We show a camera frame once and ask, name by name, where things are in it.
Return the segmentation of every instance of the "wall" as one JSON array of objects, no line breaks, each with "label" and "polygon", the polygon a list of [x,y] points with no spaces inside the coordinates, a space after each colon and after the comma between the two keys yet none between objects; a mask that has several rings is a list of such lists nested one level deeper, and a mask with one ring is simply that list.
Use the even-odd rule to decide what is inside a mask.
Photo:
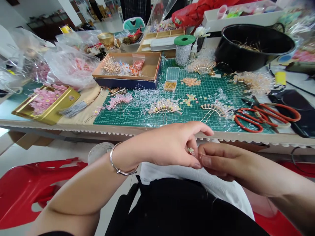
[{"label": "wall", "polygon": [[68,14],[75,26],[78,26],[82,23],[69,0],[58,0],[58,2],[61,4],[62,8]]},{"label": "wall", "polygon": [[6,0],[0,0],[0,25],[10,30],[25,24],[26,20]]},{"label": "wall", "polygon": [[62,8],[57,0],[19,0],[20,4],[13,8],[27,21],[30,17],[42,14],[50,15]]},{"label": "wall", "polygon": [[0,54],[5,58],[11,57],[15,52],[7,44],[16,47],[8,31],[18,26],[27,28],[25,19],[7,1],[0,0]]}]

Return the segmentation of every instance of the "spool of bead string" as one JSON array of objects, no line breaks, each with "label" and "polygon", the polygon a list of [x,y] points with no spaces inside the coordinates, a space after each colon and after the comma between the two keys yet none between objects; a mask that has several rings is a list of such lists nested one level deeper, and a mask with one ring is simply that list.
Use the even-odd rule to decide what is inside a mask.
[{"label": "spool of bead string", "polygon": [[192,35],[181,35],[174,40],[176,45],[175,62],[179,66],[187,64],[190,50],[196,38]]}]

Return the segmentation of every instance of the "wire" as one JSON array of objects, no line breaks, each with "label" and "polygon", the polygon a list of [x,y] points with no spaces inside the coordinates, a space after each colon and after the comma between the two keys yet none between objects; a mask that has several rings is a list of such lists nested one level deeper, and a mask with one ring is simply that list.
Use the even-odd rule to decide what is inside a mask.
[{"label": "wire", "polygon": [[[275,74],[272,72],[272,70],[271,70],[271,68],[270,68],[270,63],[269,63],[269,66],[268,66],[268,70],[269,70],[270,74],[271,74],[273,77],[275,77]],[[307,90],[304,90],[304,89],[302,89],[302,88],[300,88],[300,87],[298,87],[298,86],[296,86],[296,85],[294,85],[294,84],[292,84],[292,83],[290,83],[290,82],[288,82],[288,81],[286,81],[286,82],[287,82],[289,85],[291,85],[291,86],[293,86],[293,87],[295,87],[295,88],[297,88],[297,89],[299,89],[299,90],[301,90],[301,91],[303,91],[303,92],[306,92],[307,94],[312,95],[312,96],[315,97],[315,94],[313,94],[313,93],[311,93],[311,92],[309,92],[309,91],[307,91]]]},{"label": "wire", "polygon": [[300,89],[300,90],[302,90],[303,92],[306,92],[306,93],[308,93],[309,95],[312,95],[312,96],[315,97],[315,94],[313,94],[313,93],[311,93],[311,92],[309,92],[309,91],[306,91],[306,90],[304,90],[304,89],[302,89],[302,88],[300,88],[300,87],[298,87],[298,86],[296,86],[296,85],[294,85],[294,84],[292,84],[292,83],[290,83],[290,82],[288,82],[288,81],[287,81],[287,83],[290,84],[291,86],[296,87],[297,89]]},{"label": "wire", "polygon": [[100,94],[101,94],[102,97],[110,97],[110,96],[113,96],[113,95],[115,95],[115,94],[117,94],[117,93],[119,93],[119,92],[124,91],[125,89],[126,89],[126,88],[123,88],[123,89],[121,89],[121,90],[119,90],[119,91],[117,91],[117,92],[115,92],[115,93],[112,93],[112,94],[109,94],[109,95],[107,95],[107,96],[104,96],[104,95],[102,94],[103,88],[101,88]]},{"label": "wire", "polygon": [[298,148],[300,148],[300,147],[295,147],[295,148],[292,150],[291,154],[290,154],[290,155],[291,155],[291,160],[292,160],[293,164],[295,165],[295,167],[296,167],[299,171],[302,171],[303,173],[306,173],[306,174],[314,175],[315,173],[310,173],[310,172],[304,171],[304,170],[302,170],[300,167],[297,166],[297,164],[296,164],[296,162],[295,162],[295,160],[294,160],[294,152],[295,152],[295,150],[298,149]]}]

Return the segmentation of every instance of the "gold cup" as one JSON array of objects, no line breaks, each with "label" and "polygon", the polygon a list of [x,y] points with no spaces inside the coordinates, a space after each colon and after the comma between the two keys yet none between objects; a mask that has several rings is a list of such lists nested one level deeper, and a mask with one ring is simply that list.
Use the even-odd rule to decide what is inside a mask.
[{"label": "gold cup", "polygon": [[101,33],[98,36],[99,41],[107,48],[114,46],[114,35],[110,32]]}]

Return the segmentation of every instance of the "green plastic chair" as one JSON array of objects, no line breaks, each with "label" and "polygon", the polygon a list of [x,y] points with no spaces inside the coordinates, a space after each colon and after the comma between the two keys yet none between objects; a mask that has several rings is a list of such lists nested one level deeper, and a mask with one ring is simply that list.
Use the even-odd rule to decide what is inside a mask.
[{"label": "green plastic chair", "polygon": [[136,16],[125,20],[122,28],[123,30],[134,30],[144,26],[144,20],[141,17]]}]

